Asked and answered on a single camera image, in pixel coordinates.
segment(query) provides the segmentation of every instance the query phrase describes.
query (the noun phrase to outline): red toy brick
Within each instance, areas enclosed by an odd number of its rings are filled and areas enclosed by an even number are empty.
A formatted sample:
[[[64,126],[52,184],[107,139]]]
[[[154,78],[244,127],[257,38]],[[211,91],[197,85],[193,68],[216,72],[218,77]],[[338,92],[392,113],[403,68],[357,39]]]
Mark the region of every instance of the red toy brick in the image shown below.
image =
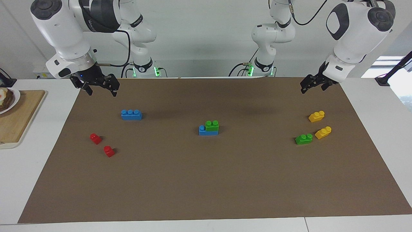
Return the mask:
[[[115,154],[115,152],[113,151],[113,149],[110,146],[104,147],[104,152],[106,153],[106,155],[109,158],[112,157]]]
[[[99,144],[99,143],[102,141],[102,139],[101,139],[98,135],[96,135],[95,133],[93,133],[93,134],[90,135],[90,139],[91,139],[96,145]]]

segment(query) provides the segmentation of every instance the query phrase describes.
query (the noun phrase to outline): green toy brick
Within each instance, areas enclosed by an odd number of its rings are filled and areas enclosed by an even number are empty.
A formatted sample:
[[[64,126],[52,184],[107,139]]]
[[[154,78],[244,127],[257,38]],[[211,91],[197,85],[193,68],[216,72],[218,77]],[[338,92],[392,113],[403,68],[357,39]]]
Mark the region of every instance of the green toy brick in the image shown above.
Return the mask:
[[[219,122],[217,120],[206,121],[205,123],[206,131],[219,131]]]
[[[301,135],[295,139],[297,145],[309,144],[313,141],[313,135]]]

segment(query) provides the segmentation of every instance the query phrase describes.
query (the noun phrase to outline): cutting board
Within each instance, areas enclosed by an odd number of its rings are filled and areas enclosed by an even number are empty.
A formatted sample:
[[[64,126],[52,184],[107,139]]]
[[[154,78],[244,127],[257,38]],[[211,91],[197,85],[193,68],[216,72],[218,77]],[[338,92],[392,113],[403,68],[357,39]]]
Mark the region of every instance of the cutting board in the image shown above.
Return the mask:
[[[19,145],[45,96],[44,90],[20,91],[19,102],[11,110],[0,114],[0,149]]]

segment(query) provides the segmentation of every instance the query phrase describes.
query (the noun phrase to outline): table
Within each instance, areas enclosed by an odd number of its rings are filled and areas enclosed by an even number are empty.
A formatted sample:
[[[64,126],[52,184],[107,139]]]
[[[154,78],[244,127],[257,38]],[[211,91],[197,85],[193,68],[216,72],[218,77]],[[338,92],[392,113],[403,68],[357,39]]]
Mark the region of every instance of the table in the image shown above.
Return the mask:
[[[397,181],[412,202],[412,114],[390,88],[373,79],[349,78],[342,87]],[[69,80],[19,80],[19,90],[44,89],[48,95],[21,145],[0,151],[0,231],[408,231],[412,215],[196,220],[157,222],[17,223],[40,172],[74,104],[78,90]]]

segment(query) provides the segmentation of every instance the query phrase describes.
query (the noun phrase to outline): yellow stud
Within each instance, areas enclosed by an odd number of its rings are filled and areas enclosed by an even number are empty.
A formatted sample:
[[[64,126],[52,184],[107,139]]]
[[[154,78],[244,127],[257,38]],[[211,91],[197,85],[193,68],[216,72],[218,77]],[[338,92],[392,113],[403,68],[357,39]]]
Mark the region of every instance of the yellow stud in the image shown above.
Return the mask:
[[[316,132],[315,136],[319,140],[321,138],[324,138],[324,137],[328,136],[331,132],[332,132],[332,128],[330,126],[327,126],[323,129],[319,130],[318,132]]]
[[[322,120],[325,117],[325,112],[322,110],[319,112],[315,112],[309,116],[309,120],[311,123],[317,122]]]

